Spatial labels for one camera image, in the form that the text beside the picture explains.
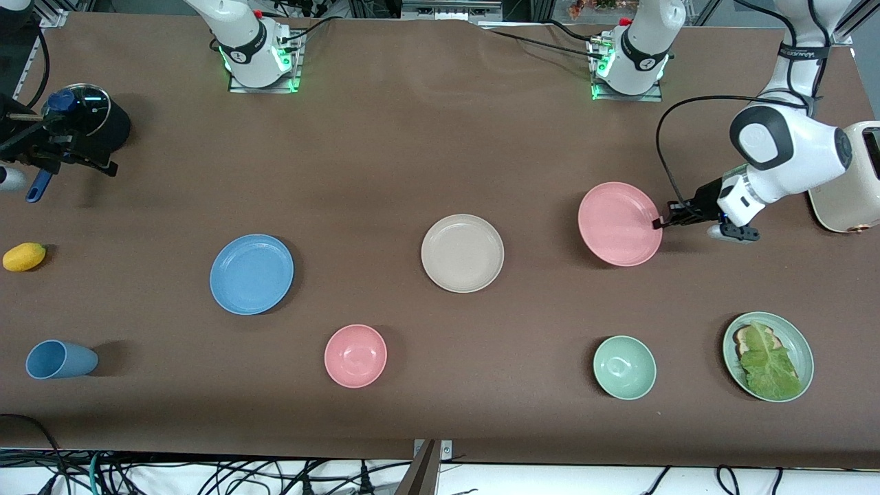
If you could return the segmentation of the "green bowl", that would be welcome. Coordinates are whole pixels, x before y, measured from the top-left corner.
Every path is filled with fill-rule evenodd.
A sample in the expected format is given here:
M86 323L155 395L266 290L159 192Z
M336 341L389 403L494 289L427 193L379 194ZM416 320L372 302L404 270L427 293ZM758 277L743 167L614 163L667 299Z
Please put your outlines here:
M611 397L634 401L645 397L657 380L657 361L650 348L628 335L614 335L598 345L592 358L596 382Z

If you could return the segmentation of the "green lettuce leaf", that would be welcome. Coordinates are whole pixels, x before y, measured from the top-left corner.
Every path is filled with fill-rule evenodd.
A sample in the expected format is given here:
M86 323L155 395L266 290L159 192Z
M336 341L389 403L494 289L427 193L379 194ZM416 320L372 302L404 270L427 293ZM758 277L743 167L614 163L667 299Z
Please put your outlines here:
M764 400L789 401L804 389L800 376L789 357L789 350L783 345L776 350L761 351L760 346L750 342L752 348L739 358L745 373L748 391Z

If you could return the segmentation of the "toasted bread slice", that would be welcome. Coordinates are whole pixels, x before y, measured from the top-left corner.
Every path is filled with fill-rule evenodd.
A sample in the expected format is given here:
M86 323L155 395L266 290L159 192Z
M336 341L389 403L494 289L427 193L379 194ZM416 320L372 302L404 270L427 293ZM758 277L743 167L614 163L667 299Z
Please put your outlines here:
M736 357L738 358L744 357L744 354L751 350L752 344L750 342L755 342L755 347L760 346L761 351L766 351L767 349L776 350L783 347L782 341L774 333L774 330L770 326L759 322L752 322L736 330L733 341L735 342Z

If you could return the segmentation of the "glass lid blue knob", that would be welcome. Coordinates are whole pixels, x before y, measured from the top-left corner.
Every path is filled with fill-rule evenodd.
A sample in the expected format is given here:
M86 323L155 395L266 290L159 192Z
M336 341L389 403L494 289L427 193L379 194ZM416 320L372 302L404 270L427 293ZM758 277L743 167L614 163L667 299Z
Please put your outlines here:
M103 89L79 82L50 94L42 104L41 115L50 120L48 131L91 135L107 121L110 107L111 99Z

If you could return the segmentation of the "green plate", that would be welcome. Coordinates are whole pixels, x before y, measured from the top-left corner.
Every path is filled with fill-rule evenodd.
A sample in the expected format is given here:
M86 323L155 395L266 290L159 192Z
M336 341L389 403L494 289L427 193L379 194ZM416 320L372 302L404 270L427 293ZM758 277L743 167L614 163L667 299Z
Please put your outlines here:
M802 392L797 397L789 401L769 401L757 397L757 395L754 395L754 393L748 391L746 388L745 373L740 366L738 356L736 356L733 336L736 330L752 322L759 322L770 326L770 328L774 330L774 333L779 337L780 341L782 341L783 345L789 350L789 357L791 358L802 383ZM752 397L756 397L757 399L766 402L791 402L801 397L810 388L815 374L815 361L812 355L811 346L804 335L802 335L800 330L796 329L791 322L782 316L777 316L777 314L768 312L743 313L738 317L735 317L735 319L729 323L728 329L725 330L722 337L722 359L729 375L732 376L733 380L738 383L743 391L748 392Z

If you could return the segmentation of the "blue plate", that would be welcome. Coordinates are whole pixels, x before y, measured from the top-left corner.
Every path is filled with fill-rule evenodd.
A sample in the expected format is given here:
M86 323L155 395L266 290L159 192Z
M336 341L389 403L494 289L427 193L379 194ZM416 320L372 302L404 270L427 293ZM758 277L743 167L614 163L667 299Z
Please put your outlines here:
M214 301L240 316L261 314L288 294L296 268L289 248L268 234L248 234L226 245L212 263L208 286Z

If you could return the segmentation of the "silver metal box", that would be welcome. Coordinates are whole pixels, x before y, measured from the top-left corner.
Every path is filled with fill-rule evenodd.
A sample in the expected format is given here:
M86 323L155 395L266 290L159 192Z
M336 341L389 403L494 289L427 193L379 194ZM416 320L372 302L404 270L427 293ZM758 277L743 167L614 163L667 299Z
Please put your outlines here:
M401 0L404 20L465 20L472 24L503 21L502 0Z

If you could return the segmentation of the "dark metal bar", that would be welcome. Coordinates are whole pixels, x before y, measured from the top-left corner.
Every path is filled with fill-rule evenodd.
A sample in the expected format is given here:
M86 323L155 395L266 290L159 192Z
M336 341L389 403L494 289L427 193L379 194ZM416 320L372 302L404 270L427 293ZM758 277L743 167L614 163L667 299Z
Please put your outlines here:
M436 495L442 441L422 441L394 495Z

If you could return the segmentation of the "beige toaster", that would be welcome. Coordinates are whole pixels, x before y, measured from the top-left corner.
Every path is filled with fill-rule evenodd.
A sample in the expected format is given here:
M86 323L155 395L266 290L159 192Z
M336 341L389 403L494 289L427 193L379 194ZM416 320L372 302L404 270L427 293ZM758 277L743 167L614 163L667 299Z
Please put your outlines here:
M854 123L844 132L852 145L848 170L808 197L824 229L854 234L880 226L880 121Z

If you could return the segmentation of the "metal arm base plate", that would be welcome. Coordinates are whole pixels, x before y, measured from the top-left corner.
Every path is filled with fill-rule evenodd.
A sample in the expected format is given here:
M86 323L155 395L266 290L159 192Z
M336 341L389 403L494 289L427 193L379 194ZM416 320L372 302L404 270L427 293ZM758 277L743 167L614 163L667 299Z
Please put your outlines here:
M589 54L597 54L598 57L590 61L591 96L594 100L618 100L618 101L641 101L660 102L662 91L660 78L663 76L663 65L657 74L651 78L651 87L641 94L620 93L604 78L610 74L618 56L613 49L613 41L607 37L592 37L585 42Z
M288 25L274 26L261 47L221 46L232 93L292 94L299 88L305 42L292 37Z

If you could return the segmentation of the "black pot with lid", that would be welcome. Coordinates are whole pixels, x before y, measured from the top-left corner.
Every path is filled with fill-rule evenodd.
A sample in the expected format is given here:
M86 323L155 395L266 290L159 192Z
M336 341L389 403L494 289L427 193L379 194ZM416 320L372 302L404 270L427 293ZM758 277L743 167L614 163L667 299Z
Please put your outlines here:
M91 135L76 133L76 147L73 153L44 153L42 145L40 145L38 147L38 156L41 157L41 159L44 159L44 157L49 157L50 155L70 154L80 157L88 157L88 159L112 160L112 154L122 148L128 140L131 122L129 114L109 95L109 93L107 93L107 95L110 97L112 103L112 107L110 107L110 112L107 116L107 121L104 122L100 129ZM50 122L50 120L43 118L42 129L44 129L46 134L52 133L46 129L48 122ZM36 201L40 201L48 184L50 184L51 179L56 176L44 171L42 167L38 167L38 169L40 169L40 172L36 175L36 178L32 182L30 188L28 188L25 196L25 200L28 201L28 203L36 203Z

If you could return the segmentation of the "yellow lemon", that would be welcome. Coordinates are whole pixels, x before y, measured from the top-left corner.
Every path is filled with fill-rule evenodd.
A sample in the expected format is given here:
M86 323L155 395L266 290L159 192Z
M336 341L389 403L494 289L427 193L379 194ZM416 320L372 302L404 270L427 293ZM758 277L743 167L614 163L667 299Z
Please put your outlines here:
M2 258L7 272L28 272L38 267L47 256L47 248L40 243L26 242L10 248Z

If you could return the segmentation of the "blue cup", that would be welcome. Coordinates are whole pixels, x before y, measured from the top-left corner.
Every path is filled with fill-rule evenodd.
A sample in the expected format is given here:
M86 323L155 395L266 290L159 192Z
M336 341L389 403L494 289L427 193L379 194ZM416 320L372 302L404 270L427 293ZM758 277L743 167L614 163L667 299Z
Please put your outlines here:
M39 342L25 360L26 373L36 380L76 378L93 372L97 366L94 351L60 340Z

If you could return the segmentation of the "beige plate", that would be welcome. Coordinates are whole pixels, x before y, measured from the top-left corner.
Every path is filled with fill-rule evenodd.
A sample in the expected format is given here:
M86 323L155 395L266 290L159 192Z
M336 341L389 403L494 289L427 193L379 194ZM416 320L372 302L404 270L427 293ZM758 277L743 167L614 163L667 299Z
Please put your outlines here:
M421 244L428 278L453 294L472 294L492 284L504 263L502 236L487 220L456 214L438 220Z

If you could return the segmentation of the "pink plate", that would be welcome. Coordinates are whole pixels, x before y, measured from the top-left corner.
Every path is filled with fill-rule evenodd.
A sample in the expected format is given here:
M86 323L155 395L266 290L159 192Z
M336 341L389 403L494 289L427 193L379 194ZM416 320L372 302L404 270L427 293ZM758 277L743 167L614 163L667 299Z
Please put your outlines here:
M611 181L593 187L577 212L577 226L588 249L617 267L634 267L657 253L663 230L654 228L659 213L653 201L628 183Z

